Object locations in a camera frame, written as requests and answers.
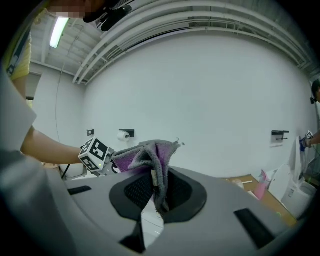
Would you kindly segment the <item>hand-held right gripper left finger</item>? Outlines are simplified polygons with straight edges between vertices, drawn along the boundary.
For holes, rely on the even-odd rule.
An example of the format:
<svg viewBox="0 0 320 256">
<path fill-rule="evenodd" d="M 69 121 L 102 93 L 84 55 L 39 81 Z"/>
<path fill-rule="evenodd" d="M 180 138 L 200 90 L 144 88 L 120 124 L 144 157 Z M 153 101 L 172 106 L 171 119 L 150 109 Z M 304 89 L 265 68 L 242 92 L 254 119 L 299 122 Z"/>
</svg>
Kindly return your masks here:
<svg viewBox="0 0 320 256">
<path fill-rule="evenodd" d="M 46 171 L 59 222 L 54 226 L 60 256 L 154 256 L 154 246 L 138 253 L 144 238 L 138 222 L 123 217 L 113 206 L 130 211 L 135 204 L 124 192 L 127 185 L 149 175 L 129 171 L 99 178 L 63 181 Z"/>
</svg>

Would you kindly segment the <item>long ceiling light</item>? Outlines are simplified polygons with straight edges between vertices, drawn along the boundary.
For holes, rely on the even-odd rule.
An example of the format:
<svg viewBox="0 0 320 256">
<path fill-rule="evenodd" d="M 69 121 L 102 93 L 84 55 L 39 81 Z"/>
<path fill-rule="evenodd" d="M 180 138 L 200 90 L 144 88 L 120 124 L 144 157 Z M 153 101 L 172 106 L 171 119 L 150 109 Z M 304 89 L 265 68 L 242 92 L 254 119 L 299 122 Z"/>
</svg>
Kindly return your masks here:
<svg viewBox="0 0 320 256">
<path fill-rule="evenodd" d="M 67 17 L 58 17 L 51 34 L 49 46 L 56 49 L 59 45 L 60 39 L 62 37 L 62 34 L 64 32 L 64 29 L 69 21 L 69 18 Z"/>
</svg>

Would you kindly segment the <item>person's left forearm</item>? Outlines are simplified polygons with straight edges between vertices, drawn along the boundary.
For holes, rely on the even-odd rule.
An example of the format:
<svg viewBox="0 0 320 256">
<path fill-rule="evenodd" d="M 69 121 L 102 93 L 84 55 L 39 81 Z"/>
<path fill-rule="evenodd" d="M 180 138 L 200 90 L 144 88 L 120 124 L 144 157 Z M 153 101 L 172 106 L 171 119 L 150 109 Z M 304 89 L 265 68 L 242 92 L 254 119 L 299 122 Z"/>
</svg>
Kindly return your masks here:
<svg viewBox="0 0 320 256">
<path fill-rule="evenodd" d="M 57 165 L 80 164 L 78 156 L 80 148 L 59 143 L 43 133 L 37 131 L 32 126 L 21 146 L 20 151 L 36 160 Z"/>
</svg>

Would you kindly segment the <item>white plastic device lid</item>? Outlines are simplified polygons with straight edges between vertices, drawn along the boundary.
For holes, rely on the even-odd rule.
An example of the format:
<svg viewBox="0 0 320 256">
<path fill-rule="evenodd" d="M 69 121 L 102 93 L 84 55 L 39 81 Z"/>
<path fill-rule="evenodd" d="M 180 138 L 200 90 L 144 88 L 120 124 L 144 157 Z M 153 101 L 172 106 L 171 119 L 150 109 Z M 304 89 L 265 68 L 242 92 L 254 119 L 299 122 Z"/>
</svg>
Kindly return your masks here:
<svg viewBox="0 0 320 256">
<path fill-rule="evenodd" d="M 270 185 L 269 192 L 281 201 L 291 180 L 291 167 L 289 164 L 283 164 L 274 174 Z"/>
</svg>

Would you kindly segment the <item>white toilet with raised cover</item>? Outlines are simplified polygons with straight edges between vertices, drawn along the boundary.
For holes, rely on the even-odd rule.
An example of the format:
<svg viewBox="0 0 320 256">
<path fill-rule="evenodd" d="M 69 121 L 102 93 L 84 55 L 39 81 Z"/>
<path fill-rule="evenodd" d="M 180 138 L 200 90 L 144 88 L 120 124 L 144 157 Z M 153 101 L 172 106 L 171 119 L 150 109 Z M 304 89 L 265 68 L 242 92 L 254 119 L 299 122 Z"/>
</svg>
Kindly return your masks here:
<svg viewBox="0 0 320 256">
<path fill-rule="evenodd" d="M 316 188 L 307 183 L 305 179 L 308 167 L 308 150 L 301 150 L 301 139 L 300 136 L 295 139 L 291 159 L 289 160 L 290 180 L 281 200 L 282 204 L 297 220 L 306 212 L 316 194 Z"/>
</svg>

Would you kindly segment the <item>purple and grey cloth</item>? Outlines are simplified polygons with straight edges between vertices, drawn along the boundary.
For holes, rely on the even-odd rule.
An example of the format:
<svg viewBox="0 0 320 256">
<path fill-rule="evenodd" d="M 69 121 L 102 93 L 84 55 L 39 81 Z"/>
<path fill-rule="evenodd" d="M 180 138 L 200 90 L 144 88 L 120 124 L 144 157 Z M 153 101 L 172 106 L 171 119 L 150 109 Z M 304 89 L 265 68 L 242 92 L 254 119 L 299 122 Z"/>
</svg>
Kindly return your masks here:
<svg viewBox="0 0 320 256">
<path fill-rule="evenodd" d="M 135 147 L 115 152 L 112 156 L 120 172 L 142 169 L 155 172 L 158 191 L 154 196 L 154 205 L 160 215 L 170 210 L 167 203 L 169 164 L 171 157 L 180 147 L 178 140 L 148 140 Z"/>
</svg>

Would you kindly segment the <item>person's yellow shirt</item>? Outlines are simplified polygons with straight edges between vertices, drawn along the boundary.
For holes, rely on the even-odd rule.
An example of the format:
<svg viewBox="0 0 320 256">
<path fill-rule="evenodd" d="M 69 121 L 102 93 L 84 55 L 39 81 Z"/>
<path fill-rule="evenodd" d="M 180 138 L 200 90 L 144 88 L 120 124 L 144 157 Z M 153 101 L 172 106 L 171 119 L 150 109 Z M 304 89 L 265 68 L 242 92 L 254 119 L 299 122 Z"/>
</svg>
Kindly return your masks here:
<svg viewBox="0 0 320 256">
<path fill-rule="evenodd" d="M 2 68 L 11 80 L 21 78 L 29 73 L 32 22 L 30 14 L 13 34 L 13 38 L 2 57 Z"/>
</svg>

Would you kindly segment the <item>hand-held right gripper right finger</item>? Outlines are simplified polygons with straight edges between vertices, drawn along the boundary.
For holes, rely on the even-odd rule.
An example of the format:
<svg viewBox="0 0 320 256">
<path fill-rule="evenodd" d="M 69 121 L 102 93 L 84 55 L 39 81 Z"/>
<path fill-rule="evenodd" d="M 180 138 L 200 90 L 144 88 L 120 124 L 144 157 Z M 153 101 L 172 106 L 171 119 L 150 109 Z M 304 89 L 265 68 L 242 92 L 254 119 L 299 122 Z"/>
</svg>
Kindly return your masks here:
<svg viewBox="0 0 320 256">
<path fill-rule="evenodd" d="M 179 167 L 174 170 L 202 184 L 207 201 L 190 221 L 165 224 L 150 245 L 149 256 L 271 256 L 301 228 L 299 222 L 288 226 L 276 212 L 229 181 Z M 241 209 L 250 209 L 274 240 L 258 249 L 234 213 Z"/>
</svg>

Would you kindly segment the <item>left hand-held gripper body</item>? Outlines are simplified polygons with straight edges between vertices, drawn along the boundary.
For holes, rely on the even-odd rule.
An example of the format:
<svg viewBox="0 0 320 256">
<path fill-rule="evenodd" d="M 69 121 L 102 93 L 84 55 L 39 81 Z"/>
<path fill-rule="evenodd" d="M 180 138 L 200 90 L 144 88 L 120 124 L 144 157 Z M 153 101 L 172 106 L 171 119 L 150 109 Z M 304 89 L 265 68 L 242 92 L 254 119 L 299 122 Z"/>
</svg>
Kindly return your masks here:
<svg viewBox="0 0 320 256">
<path fill-rule="evenodd" d="M 91 174 L 107 176 L 113 173 L 112 156 L 114 153 L 114 149 L 106 146 L 96 137 L 92 137 L 83 145 L 78 159 Z"/>
</svg>

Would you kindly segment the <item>large flat cardboard box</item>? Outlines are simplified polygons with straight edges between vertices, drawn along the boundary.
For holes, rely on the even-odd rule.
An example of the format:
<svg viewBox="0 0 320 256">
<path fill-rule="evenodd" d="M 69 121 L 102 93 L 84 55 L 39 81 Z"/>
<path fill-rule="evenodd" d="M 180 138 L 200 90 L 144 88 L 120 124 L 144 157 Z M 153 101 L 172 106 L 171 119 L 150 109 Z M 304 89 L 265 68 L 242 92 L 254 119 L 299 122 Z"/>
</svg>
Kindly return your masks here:
<svg viewBox="0 0 320 256">
<path fill-rule="evenodd" d="M 241 181 L 243 184 L 243 189 L 252 197 L 257 199 L 256 195 L 254 194 L 254 190 L 258 186 L 259 182 L 251 174 L 239 177 L 223 178 L 223 180 L 235 184 L 239 184 L 239 181 Z M 265 190 L 262 198 L 259 201 L 270 210 L 277 213 L 289 227 L 293 227 L 297 223 L 296 218 L 268 190 Z"/>
</svg>

